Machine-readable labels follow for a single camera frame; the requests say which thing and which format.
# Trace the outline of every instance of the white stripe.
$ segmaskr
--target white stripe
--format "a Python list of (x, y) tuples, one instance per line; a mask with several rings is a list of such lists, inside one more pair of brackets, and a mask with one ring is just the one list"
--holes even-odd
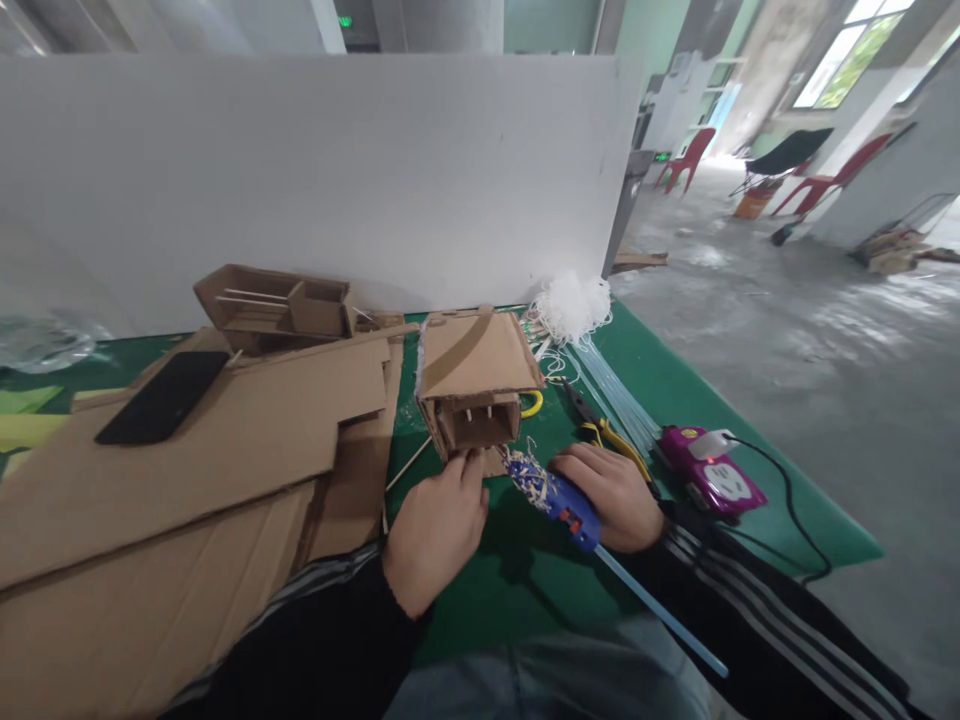
[[(686, 542), (686, 538), (674, 535), (671, 539), (674, 543), (676, 543), (678, 548), (690, 553), (692, 557), (696, 556), (695, 548), (685, 546), (684, 543)], [(818, 674), (824, 677), (830, 677), (839, 683), (844, 689), (848, 690), (850, 693), (856, 696), (860, 702), (866, 705), (873, 712), (873, 716), (884, 718), (885, 720), (895, 720), (896, 716), (892, 715), (890, 711), (875, 697), (870, 695), (863, 688), (863, 686), (844, 675), (843, 672), (837, 667), (837, 663), (833, 658), (819, 651), (804, 638), (797, 635), (793, 628), (773, 615), (770, 612), (770, 609), (763, 604), (763, 601), (760, 599), (759, 595), (757, 595), (752, 588), (744, 585), (738, 578), (735, 578), (730, 573), (726, 572), (709, 557), (709, 554), (701, 556), (700, 565), (713, 570), (722, 578), (722, 582), (726, 582), (730, 587), (739, 590), (740, 593), (746, 597), (746, 602), (749, 604), (749, 606), (753, 608), (753, 614), (767, 620), (768, 632), (771, 632), (769, 630), (769, 625), (772, 625), (772, 632), (779, 633), (784, 640), (793, 643), (794, 646), (805, 652), (813, 660), (813, 662), (821, 665), (822, 669)], [(817, 670), (814, 668), (809, 666), (806, 667), (808, 667), (812, 672), (817, 672)]]
[[(675, 530), (679, 531), (680, 535), (685, 539), (689, 540), (695, 545), (699, 545), (699, 541), (694, 537), (688, 530), (675, 526)], [(757, 591), (762, 593), (769, 601), (772, 603), (786, 618), (792, 623), (795, 627), (803, 630), (811, 637), (814, 638), (818, 643), (823, 646), (824, 651), (827, 653), (826, 657), (829, 659), (832, 664), (836, 667), (840, 667), (842, 663), (849, 670), (851, 670), (857, 677), (864, 680), (870, 687), (876, 690), (880, 695), (890, 703), (894, 710), (896, 710), (902, 718), (909, 719), (910, 714), (907, 712), (906, 708), (903, 707), (902, 703), (897, 700), (889, 690), (887, 690), (884, 685), (877, 680), (873, 675), (871, 675), (867, 670), (860, 665), (856, 660), (847, 655), (843, 650), (834, 645), (829, 638), (824, 637), (816, 628), (812, 627), (804, 620), (799, 618), (790, 608), (783, 603), (783, 601), (774, 593), (769, 587), (767, 587), (759, 578), (754, 576), (747, 568), (735, 562), (733, 559), (722, 555), (721, 553), (716, 552), (712, 549), (707, 549), (707, 555), (727, 567), (731, 572), (737, 573), (738, 576), (742, 577), (744, 580), (749, 582)]]
[[(671, 553), (676, 555), (678, 558), (680, 558), (687, 564), (692, 565), (692, 563), (686, 557), (686, 551), (681, 549), (678, 544), (668, 541), (665, 546)], [(824, 695), (826, 695), (828, 698), (830, 698), (839, 708), (841, 708), (844, 712), (846, 712), (852, 718), (872, 720), (871, 716), (865, 715), (861, 708), (852, 705), (848, 698), (838, 693), (832, 685), (827, 683), (820, 676), (819, 673), (817, 673), (813, 668), (807, 665), (801, 658), (797, 657), (797, 655), (788, 646), (784, 645), (779, 640), (779, 638), (777, 638), (774, 635), (771, 635), (767, 631), (767, 628), (764, 627), (764, 625), (756, 617), (754, 617), (753, 613), (750, 612), (750, 610), (747, 607), (745, 607), (740, 602), (740, 600), (735, 595), (733, 595), (726, 587), (718, 583), (716, 580), (714, 580), (712, 577), (704, 573), (702, 570), (694, 568), (694, 574), (696, 574), (696, 576), (705, 585), (709, 585), (718, 593), (720, 593), (720, 595), (722, 595), (727, 602), (729, 602), (734, 608), (737, 609), (737, 611), (740, 613), (743, 619), (750, 624), (750, 626), (756, 631), (758, 635), (760, 635), (764, 640), (766, 640), (772, 647), (776, 648), (777, 651), (784, 658), (789, 660), (790, 663), (795, 668), (797, 668), (797, 670), (803, 673), (803, 675), (808, 680), (810, 680), (810, 682), (816, 685), (820, 689), (820, 691)]]
[[(260, 615), (247, 626), (246, 630), (243, 631), (243, 635), (237, 639), (237, 643), (239, 643), (240, 640), (243, 640), (248, 633), (260, 627), (260, 625), (262, 625), (268, 617), (273, 615), (273, 613), (287, 603), (293, 602), (294, 600), (299, 600), (301, 597), (313, 595), (314, 593), (320, 592), (324, 588), (328, 588), (331, 585), (345, 583), (349, 580), (352, 580), (364, 565), (366, 565), (372, 558), (377, 556), (378, 550), (379, 548), (376, 543), (373, 543), (367, 546), (367, 548), (357, 551), (354, 555), (350, 556), (349, 559), (338, 560), (332, 563), (319, 563), (313, 566), (308, 565), (306, 568), (301, 570), (291, 582), (282, 587), (280, 591), (273, 596), (273, 600), (270, 601), (270, 604), (267, 605), (263, 612), (260, 613)], [(292, 596), (297, 590), (309, 585), (310, 582), (331, 575), (334, 577), (330, 577), (327, 582), (322, 582), (302, 594)], [(199, 676), (191, 681), (190, 685), (188, 685), (184, 690), (181, 690), (180, 694), (174, 697), (170, 704), (164, 708), (163, 712), (167, 713), (173, 708), (179, 707), (184, 703), (191, 702), (205, 696), (210, 691), (210, 683), (213, 680), (213, 673), (219, 669), (221, 664), (222, 660), (208, 666), (206, 670), (204, 670)]]

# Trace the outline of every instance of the green table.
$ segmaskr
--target green table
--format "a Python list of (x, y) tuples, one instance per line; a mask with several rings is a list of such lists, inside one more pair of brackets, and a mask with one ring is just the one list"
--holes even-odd
[[(74, 392), (129, 384), (181, 337), (101, 343), (87, 360), (47, 375), (0, 371), (0, 389), (63, 385), (65, 392), (48, 403), (43, 412), (69, 412)], [(882, 556), (882, 549), (865, 530), (766, 443), (621, 303), (615, 304), (613, 322), (595, 334), (594, 342), (657, 422), (729, 428), (780, 460), (793, 478), (797, 513), (835, 565), (861, 563)], [(413, 399), (416, 346), (416, 336), (407, 336), (389, 477), (399, 471), (427, 438), (426, 426)], [(523, 423), (523, 437), (528, 435), (536, 441), (536, 454), (543, 462), (578, 439), (575, 417), (561, 388), (549, 386), (544, 391), (543, 409)], [(746, 448), (737, 451), (736, 459), (770, 499), (768, 507), (744, 517), (740, 530), (770, 546), (783, 558), (759, 546), (750, 543), (747, 546), (786, 572), (818, 570), (819, 558), (787, 516), (783, 481), (776, 469)], [(6, 459), (0, 456), (0, 470), (5, 464)], [(440, 469), (436, 452), (428, 448), (390, 492), (388, 514), (395, 516), (407, 491)], [(663, 469), (654, 467), (653, 472), (666, 481), (669, 489), (670, 479)], [(437, 601), (434, 622), (419, 662), (432, 662), (558, 629), (609, 624), (623, 615), (642, 610), (639, 601), (609, 570), (593, 558), (583, 557), (559, 525), (548, 522), (529, 506), (508, 479), (495, 478), (487, 483), (490, 516), (480, 550)]]

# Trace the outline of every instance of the red plastic chair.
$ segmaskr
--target red plastic chair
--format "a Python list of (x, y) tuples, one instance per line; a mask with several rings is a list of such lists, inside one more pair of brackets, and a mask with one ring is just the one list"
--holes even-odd
[(713, 136), (716, 134), (716, 128), (701, 129), (687, 147), (687, 154), (678, 160), (671, 160), (664, 165), (663, 170), (660, 172), (660, 177), (657, 178), (653, 186), (656, 187), (659, 185), (660, 181), (663, 180), (664, 173), (670, 170), (670, 180), (667, 181), (667, 192), (664, 193), (665, 195), (669, 195), (670, 191), (673, 190), (673, 186), (677, 183), (680, 173), (684, 170), (689, 170), (690, 172), (687, 174), (687, 186), (683, 189), (683, 194), (686, 195), (687, 190), (690, 189), (690, 183), (693, 182), (693, 175), (697, 172), (697, 165), (700, 164), (700, 158), (703, 157), (703, 151), (707, 149), (707, 145), (710, 144), (710, 141), (713, 140)]
[(804, 188), (810, 188), (810, 192), (807, 193), (807, 196), (792, 214), (803, 215), (810, 212), (814, 206), (820, 202), (820, 198), (823, 197), (824, 193), (826, 193), (831, 187), (834, 185), (846, 187), (847, 183), (853, 180), (854, 176), (860, 172), (860, 169), (870, 162), (870, 158), (883, 149), (883, 146), (887, 144), (887, 140), (889, 140), (892, 135), (893, 133), (880, 135), (866, 143), (853, 154), (853, 157), (843, 164), (843, 167), (840, 168), (840, 172), (833, 177), (830, 177), (829, 175), (811, 175), (808, 178), (804, 178), (803, 182), (797, 186), (796, 190), (790, 193), (790, 195), (787, 196), (787, 199), (780, 203), (780, 207), (773, 211), (773, 214), (776, 215), (778, 212), (783, 210), (784, 206), (793, 199), (793, 196)]

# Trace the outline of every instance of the green cutting mat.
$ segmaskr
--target green cutting mat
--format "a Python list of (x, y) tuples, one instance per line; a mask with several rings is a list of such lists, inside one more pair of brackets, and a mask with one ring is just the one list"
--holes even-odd
[[(409, 316), (420, 322), (422, 315)], [(697, 373), (664, 345), (622, 303), (614, 304), (613, 322), (600, 328), (594, 342), (614, 372), (650, 415), (662, 425), (728, 428), (744, 440), (769, 451), (793, 479), (795, 506), (806, 528), (833, 563), (850, 565), (883, 555), (877, 542), (824, 495), (795, 465), (751, 427)], [(413, 398), (417, 337), (404, 347), (400, 405), (394, 430), (393, 477), (427, 438), (426, 426)], [(565, 374), (573, 374), (570, 365)], [(582, 384), (578, 389), (589, 399)], [(562, 387), (544, 390), (543, 409), (524, 420), (526, 437), (536, 442), (536, 455), (546, 463), (579, 440), (579, 421)], [(776, 468), (748, 448), (736, 451), (736, 461), (759, 485), (770, 505), (744, 516), (739, 528), (770, 545), (796, 565), (746, 543), (760, 557), (784, 572), (819, 570), (822, 563), (796, 530), (784, 505), (784, 485)], [(433, 447), (411, 466), (387, 498), (388, 516), (396, 516), (403, 498), (417, 482), (438, 473), (440, 460)], [(663, 468), (652, 468), (671, 487)], [(511, 643), (560, 629), (609, 624), (643, 610), (640, 602), (593, 557), (585, 558), (557, 523), (549, 522), (527, 504), (507, 478), (486, 481), (490, 515), (480, 549), (437, 600), (434, 620), (418, 656), (425, 664), (471, 650)]]

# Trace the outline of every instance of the window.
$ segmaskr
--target window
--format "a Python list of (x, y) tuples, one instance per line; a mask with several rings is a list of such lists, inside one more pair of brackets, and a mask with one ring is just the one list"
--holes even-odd
[(793, 107), (840, 107), (912, 4), (913, 0), (858, 0)]

